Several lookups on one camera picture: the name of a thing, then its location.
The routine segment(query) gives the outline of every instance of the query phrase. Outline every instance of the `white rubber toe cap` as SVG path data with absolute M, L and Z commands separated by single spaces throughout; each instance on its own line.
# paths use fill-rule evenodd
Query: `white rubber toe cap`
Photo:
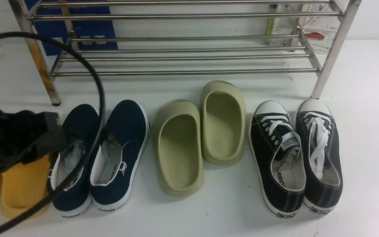
M 260 104 L 260 106 L 255 111 L 255 115 L 257 114 L 268 114 L 268 113 L 279 113 L 279 114 L 287 114 L 283 105 L 274 100 L 268 100 Z
M 301 107 L 299 108 L 299 112 L 304 112 L 304 111 L 317 111 L 317 112 L 322 112 L 322 113 L 331 115 L 331 112 L 328 110 L 325 104 L 321 102 L 319 99 L 305 100 L 302 103 Z

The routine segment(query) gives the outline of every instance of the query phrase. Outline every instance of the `navy blue sneaker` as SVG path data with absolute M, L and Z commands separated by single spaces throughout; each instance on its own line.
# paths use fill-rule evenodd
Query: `navy blue sneaker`
M 90 150 L 97 132 L 99 116 L 90 105 L 79 105 L 74 108 L 62 128 L 69 146 L 61 150 L 52 162 L 48 174 L 48 190 L 54 189 L 75 168 L 80 158 Z M 84 213 L 90 206 L 92 198 L 88 185 L 90 162 L 85 164 L 74 180 L 53 201 L 55 209 L 62 217 L 71 218 Z
M 90 190 L 99 210 L 115 211 L 126 203 L 148 138 L 144 109 L 132 100 L 121 101 L 106 123 L 90 172 Z

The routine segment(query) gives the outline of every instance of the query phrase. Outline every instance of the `black canvas sneaker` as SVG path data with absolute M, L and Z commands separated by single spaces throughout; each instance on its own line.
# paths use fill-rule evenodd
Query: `black canvas sneaker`
M 295 123 L 307 174 L 304 203 L 313 213 L 328 214 L 336 207 L 343 189 L 336 123 L 317 99 L 308 99 L 299 106 Z
M 300 139 L 284 107 L 276 101 L 260 104 L 248 139 L 267 208 L 278 218 L 294 217 L 302 205 L 306 176 Z

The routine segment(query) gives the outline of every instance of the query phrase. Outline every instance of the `sneaker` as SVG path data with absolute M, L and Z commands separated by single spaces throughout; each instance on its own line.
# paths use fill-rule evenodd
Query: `sneaker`
M 148 138 L 144 109 L 132 100 L 121 101 L 106 123 L 90 172 L 90 190 L 99 210 L 115 211 L 126 203 Z
M 69 146 L 61 150 L 51 163 L 48 174 L 48 190 L 54 189 L 70 174 L 95 139 L 99 116 L 90 105 L 79 105 L 73 109 L 62 128 Z M 84 165 L 74 180 L 53 201 L 62 217 L 71 218 L 83 214 L 91 204 L 88 186 L 90 162 Z
M 307 174 L 304 203 L 313 213 L 328 214 L 343 189 L 336 123 L 321 101 L 308 99 L 299 106 L 295 127 Z
M 260 104 L 248 130 L 267 208 L 278 218 L 296 215 L 305 191 L 305 169 L 298 134 L 289 115 L 276 101 Z

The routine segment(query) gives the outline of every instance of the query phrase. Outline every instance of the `metal shoe rack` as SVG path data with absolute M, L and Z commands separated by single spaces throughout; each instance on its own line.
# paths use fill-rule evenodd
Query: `metal shoe rack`
M 85 57 L 92 62 L 147 62 L 147 61 L 194 61 L 194 60 L 278 60 L 278 59 L 299 59 L 307 58 L 310 68 L 280 68 L 280 69 L 221 69 L 221 70 L 188 70 L 188 71 L 112 71 L 98 72 L 100 76 L 134 76 L 134 75 L 225 75 L 225 74 L 243 74 L 243 73 L 291 73 L 291 72 L 314 72 L 317 75 L 317 82 L 311 94 L 312 98 L 319 98 L 320 94 L 328 80 L 333 69 L 334 63 L 343 45 L 352 21 L 358 11 L 362 0 L 349 0 L 347 8 L 342 11 L 334 0 L 111 0 L 111 1 L 83 1 L 68 2 L 59 0 L 59 2 L 38 1 L 29 11 L 27 10 L 23 0 L 9 0 L 15 18 L 20 25 L 22 31 L 33 33 L 33 22 L 35 21 L 65 21 L 69 30 L 69 39 L 66 44 L 71 45 L 78 50 L 77 42 L 118 42 L 118 41 L 177 41 L 177 40 L 240 40 L 240 39 L 293 39 L 290 46 L 282 47 L 244 47 L 244 48 L 173 48 L 173 49 L 120 49 L 114 51 L 84 51 L 78 50 L 80 54 L 88 53 L 113 53 L 120 54 L 141 54 L 141 57 Z M 85 6 L 153 6 L 153 5 L 223 5 L 223 4 L 328 4 L 331 12 L 284 12 L 284 13 L 188 13 L 188 14 L 122 14 L 122 15 L 70 15 L 69 7 L 85 7 Z M 61 8 L 62 15 L 36 15 L 39 8 Z M 220 36 L 220 37 L 186 37 L 186 38 L 113 38 L 113 39 L 79 39 L 75 34 L 72 24 L 74 20 L 136 20 L 136 19 L 215 19 L 215 18 L 296 18 L 297 22 L 301 22 L 305 17 L 337 17 L 340 21 L 338 32 L 328 53 L 323 66 L 318 61 L 311 45 L 308 43 L 307 37 L 302 31 L 301 26 L 296 28 L 293 35 L 257 35 L 257 36 Z M 38 42 L 32 39 L 26 40 L 30 53 L 42 78 L 43 84 L 48 92 L 53 105 L 61 104 L 61 99 L 54 85 L 57 77 L 67 76 L 89 76 L 88 72 L 60 72 L 62 64 L 68 61 L 74 61 L 74 58 L 67 58 L 65 52 L 61 52 L 54 62 L 51 69 L 48 69 L 45 63 L 42 51 Z M 228 53 L 228 52 L 265 52 L 265 51 L 301 51 L 302 53 L 288 54 L 261 54 L 261 55 L 237 55 L 237 56 L 181 56 L 186 53 Z M 149 53 L 164 54 L 180 54 L 179 57 L 147 57 Z

